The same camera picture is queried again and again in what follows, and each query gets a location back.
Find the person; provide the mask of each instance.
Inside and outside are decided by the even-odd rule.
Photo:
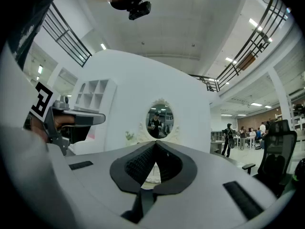
[[[229,144],[229,139],[233,139],[233,131],[231,129],[231,125],[232,124],[227,124],[227,128],[224,130],[225,142],[224,142],[224,149],[223,149],[223,151],[221,153],[222,156],[224,156],[224,154],[225,154],[225,151],[226,151],[227,146]],[[230,147],[228,147],[227,157],[230,156],[230,151],[231,151],[231,149],[230,149]]]
[[[126,10],[131,4],[139,3],[141,0],[112,0],[111,4],[119,10]],[[44,18],[53,0],[15,0],[14,7],[18,14],[10,15],[7,18],[3,34],[8,42],[13,57],[17,64],[23,70],[26,57],[34,41],[35,36],[39,32]],[[0,41],[0,47],[3,48],[5,41]],[[42,122],[28,115],[30,127],[29,130],[38,134],[45,142],[48,140],[47,134],[44,131]],[[55,116],[55,127],[59,128],[63,124],[73,124],[73,116]]]
[[[246,142],[246,130],[242,126],[240,130],[240,150],[244,150],[245,142]]]
[[[266,131],[266,126],[264,125],[264,123],[262,122],[261,126],[259,127],[261,134],[265,133]]]
[[[251,128],[251,132],[250,132],[250,137],[254,136],[254,138],[252,138],[252,142],[254,143],[255,137],[256,137],[256,132],[254,131],[253,128]],[[250,146],[250,139],[246,140],[246,143]]]
[[[261,132],[261,128],[259,127],[259,128],[257,129],[256,139],[257,139],[257,140],[261,139],[262,134],[263,134],[263,133]]]
[[[256,132],[254,131],[253,128],[251,128],[250,136],[256,136]]]
[[[149,134],[159,139],[159,129],[162,128],[162,122],[159,120],[160,114],[158,112],[154,113],[154,117],[149,120],[147,129]]]

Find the white shelf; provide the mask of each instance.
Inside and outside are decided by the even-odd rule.
[[[84,91],[85,86],[86,86],[86,84],[85,84],[85,83],[84,83],[84,84],[81,86],[80,93],[82,93],[82,92]]]
[[[108,116],[113,102],[117,85],[112,79],[80,81],[72,95],[77,96],[74,101],[74,110],[90,113],[101,113],[106,116],[102,124],[91,126],[85,141],[77,142],[71,147],[76,155],[92,154],[104,151]]]
[[[78,94],[75,104],[80,104],[80,102],[81,102],[81,94]]]
[[[101,106],[102,98],[103,98],[103,94],[94,94],[91,108],[99,110]]]
[[[92,98],[93,98],[93,94],[83,94],[81,96],[81,103],[83,104],[83,106],[85,108],[90,108]]]
[[[88,84],[88,92],[87,93],[93,94],[95,92],[95,89],[96,89],[98,83],[99,83],[99,81],[91,81],[91,82],[89,82],[89,84]]]
[[[99,84],[95,90],[95,93],[102,94],[105,92],[106,86],[108,84],[108,80],[99,81]]]

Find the black camera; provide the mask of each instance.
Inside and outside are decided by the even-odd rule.
[[[140,3],[129,11],[129,19],[133,21],[144,15],[147,15],[151,12],[151,8],[152,8],[152,3],[149,1]]]

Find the white pillar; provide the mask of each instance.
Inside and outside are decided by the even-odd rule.
[[[291,123],[291,116],[290,116],[290,108],[289,108],[289,103],[288,103],[285,88],[282,84],[280,77],[278,76],[278,74],[276,73],[274,68],[269,69],[268,73],[273,82],[278,100],[280,102],[280,106],[281,106],[281,110],[282,110],[282,119],[288,120],[289,128],[291,129],[292,123]]]

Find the ceiling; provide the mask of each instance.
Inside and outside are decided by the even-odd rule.
[[[291,95],[296,91],[301,92],[305,87],[305,42],[285,57],[274,69],[278,73],[286,93]],[[275,88],[268,74],[247,86],[229,101],[221,105],[222,114],[250,114],[265,109],[265,105],[275,106],[278,98]]]
[[[244,2],[148,0],[151,13],[130,21],[126,11],[114,10],[102,0],[86,1],[108,48],[149,57],[193,74],[215,61]]]

